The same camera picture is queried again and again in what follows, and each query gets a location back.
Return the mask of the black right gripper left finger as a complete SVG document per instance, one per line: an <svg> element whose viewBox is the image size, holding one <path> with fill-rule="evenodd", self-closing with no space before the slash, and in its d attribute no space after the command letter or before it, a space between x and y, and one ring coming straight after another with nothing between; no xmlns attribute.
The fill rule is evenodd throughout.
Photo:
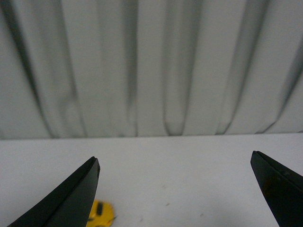
<svg viewBox="0 0 303 227"><path fill-rule="evenodd" d="M88 159L10 227L84 227L96 195L99 162Z"/></svg>

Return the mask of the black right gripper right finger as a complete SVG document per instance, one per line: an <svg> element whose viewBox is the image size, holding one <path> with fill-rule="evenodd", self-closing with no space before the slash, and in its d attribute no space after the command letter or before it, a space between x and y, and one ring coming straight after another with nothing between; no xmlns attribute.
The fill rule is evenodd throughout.
<svg viewBox="0 0 303 227"><path fill-rule="evenodd" d="M303 225L303 177L260 151L250 164L261 192L280 227Z"/></svg>

